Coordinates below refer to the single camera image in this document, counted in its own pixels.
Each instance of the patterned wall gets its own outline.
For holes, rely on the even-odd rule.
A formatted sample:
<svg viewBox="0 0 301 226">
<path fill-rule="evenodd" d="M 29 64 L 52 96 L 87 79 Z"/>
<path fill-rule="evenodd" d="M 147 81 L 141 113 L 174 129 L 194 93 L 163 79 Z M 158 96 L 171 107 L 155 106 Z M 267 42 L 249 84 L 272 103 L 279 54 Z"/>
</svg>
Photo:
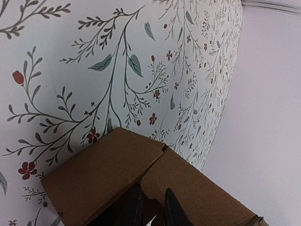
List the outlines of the patterned wall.
<svg viewBox="0 0 301 226">
<path fill-rule="evenodd" d="M 201 169 L 241 18 L 239 0 L 3 0 L 1 225 L 62 225 L 40 180 L 115 127 Z"/>
</svg>

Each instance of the box flap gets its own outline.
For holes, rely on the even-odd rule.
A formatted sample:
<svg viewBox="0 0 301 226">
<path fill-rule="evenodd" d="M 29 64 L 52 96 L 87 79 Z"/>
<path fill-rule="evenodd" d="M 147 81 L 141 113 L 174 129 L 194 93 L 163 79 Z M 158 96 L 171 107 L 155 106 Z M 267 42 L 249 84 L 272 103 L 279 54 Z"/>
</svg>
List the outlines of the box flap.
<svg viewBox="0 0 301 226">
<path fill-rule="evenodd" d="M 47 175 L 42 184 L 65 226 L 85 226 L 146 172 L 164 146 L 118 128 Z"/>
<path fill-rule="evenodd" d="M 148 198 L 164 205 L 169 187 L 195 226 L 234 226 L 255 215 L 167 148 L 142 178 L 141 188 Z"/>
</svg>

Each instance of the floral pattern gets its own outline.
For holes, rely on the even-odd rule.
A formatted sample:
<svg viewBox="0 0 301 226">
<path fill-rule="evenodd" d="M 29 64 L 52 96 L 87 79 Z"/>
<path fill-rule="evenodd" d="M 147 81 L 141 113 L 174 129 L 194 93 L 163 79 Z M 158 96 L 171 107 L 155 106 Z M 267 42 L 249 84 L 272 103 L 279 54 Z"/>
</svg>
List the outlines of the floral pattern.
<svg viewBox="0 0 301 226">
<path fill-rule="evenodd" d="M 116 127 L 166 143 L 200 170 L 241 18 L 239 0 L 3 0 L 2 224 L 63 225 L 40 180 Z"/>
</svg>

